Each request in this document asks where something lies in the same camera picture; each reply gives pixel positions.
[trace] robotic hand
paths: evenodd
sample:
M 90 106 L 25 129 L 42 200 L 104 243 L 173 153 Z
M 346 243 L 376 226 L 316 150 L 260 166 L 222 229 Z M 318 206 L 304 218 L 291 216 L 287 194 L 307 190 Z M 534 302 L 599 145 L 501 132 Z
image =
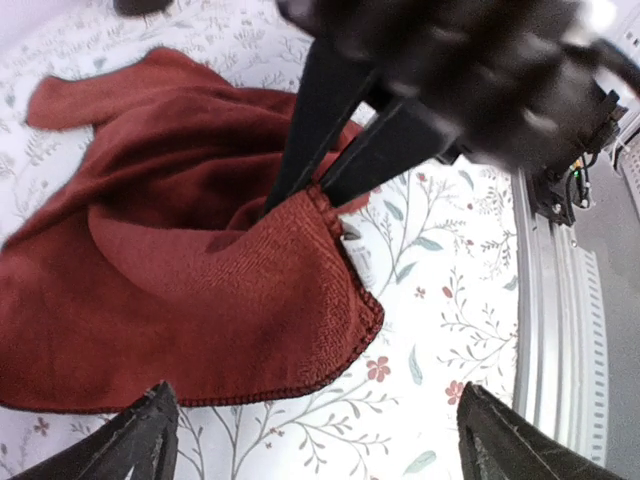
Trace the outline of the robotic hand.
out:
M 636 65 L 599 38 L 615 17 L 606 0 L 278 0 L 278 6 L 324 45 L 324 70 L 318 61 L 314 75 L 331 82 L 332 70 L 340 69 L 336 83 L 349 85 L 344 72 L 359 66 L 362 88 L 377 88 L 377 98 L 386 92 L 396 107 L 401 99 L 411 105 L 437 145 L 433 156 L 451 161 L 465 153 L 525 170 L 539 210 L 559 223 L 573 222 L 563 188 L 567 170 L 584 153 L 597 155 L 621 115 L 618 96 L 605 94 L 595 73 L 607 68 L 640 92 Z M 307 66 L 312 61 L 313 51 Z M 301 96 L 304 86 L 303 76 Z

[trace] dark red towel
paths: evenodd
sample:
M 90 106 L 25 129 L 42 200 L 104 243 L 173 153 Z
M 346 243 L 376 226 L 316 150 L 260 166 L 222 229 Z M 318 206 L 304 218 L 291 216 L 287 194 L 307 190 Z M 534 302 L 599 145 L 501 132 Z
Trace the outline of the dark red towel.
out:
M 163 379 L 184 405 L 254 402 L 355 360 L 383 312 L 327 199 L 313 187 L 258 221 L 294 102 L 168 49 L 43 81 L 29 124 L 96 138 L 0 254 L 1 404 L 108 411 Z

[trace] red flower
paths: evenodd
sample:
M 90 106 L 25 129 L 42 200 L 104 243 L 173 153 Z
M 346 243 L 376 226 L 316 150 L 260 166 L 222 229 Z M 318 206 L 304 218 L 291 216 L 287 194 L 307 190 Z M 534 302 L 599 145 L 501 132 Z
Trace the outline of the red flower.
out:
M 369 380 L 376 379 L 379 382 L 382 382 L 385 375 L 389 375 L 391 373 L 391 369 L 387 367 L 388 362 L 389 359 L 387 357 L 380 357 L 377 362 L 369 360 L 367 362 L 367 368 L 370 369 Z
M 49 430 L 49 424 L 45 422 L 42 417 L 38 417 L 38 423 L 33 426 L 33 431 L 41 434 L 43 437 L 46 437 L 47 430 Z
M 451 382 L 451 385 L 444 389 L 444 393 L 446 393 L 449 397 L 447 403 L 449 405 L 455 405 L 456 403 L 458 403 L 460 397 L 462 396 L 462 390 L 464 390 L 464 384 L 462 382 L 456 382 L 455 380 L 453 380 Z

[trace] folded cloth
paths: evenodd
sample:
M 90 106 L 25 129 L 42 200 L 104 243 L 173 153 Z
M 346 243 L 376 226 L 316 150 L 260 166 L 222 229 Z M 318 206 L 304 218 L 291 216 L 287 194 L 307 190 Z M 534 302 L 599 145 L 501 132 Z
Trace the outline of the folded cloth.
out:
M 161 380 L 187 406 L 272 400 L 357 358 L 383 311 L 337 212 L 312 186 L 260 219 L 294 103 L 165 48 L 41 83 L 30 126 L 96 136 L 0 253 L 1 404 L 112 411 Z

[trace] floral tablecloth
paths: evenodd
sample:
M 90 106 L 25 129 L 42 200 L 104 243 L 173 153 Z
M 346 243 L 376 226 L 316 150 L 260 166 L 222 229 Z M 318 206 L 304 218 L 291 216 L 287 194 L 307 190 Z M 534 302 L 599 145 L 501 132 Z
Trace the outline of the floral tablecloth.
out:
M 273 0 L 176 0 L 165 14 L 136 20 L 93 0 L 52 19 L 0 59 L 0 242 L 68 181 L 91 141 L 89 129 L 23 125 L 45 74 L 90 76 L 165 45 L 235 85 L 295 90 L 309 44 Z M 459 479 L 463 383 L 511 402 L 518 279 L 509 178 L 464 160 L 427 162 L 344 220 L 362 236 L 354 262 L 385 307 L 382 333 L 313 395 L 182 409 L 176 479 Z M 0 479 L 107 418 L 0 409 Z

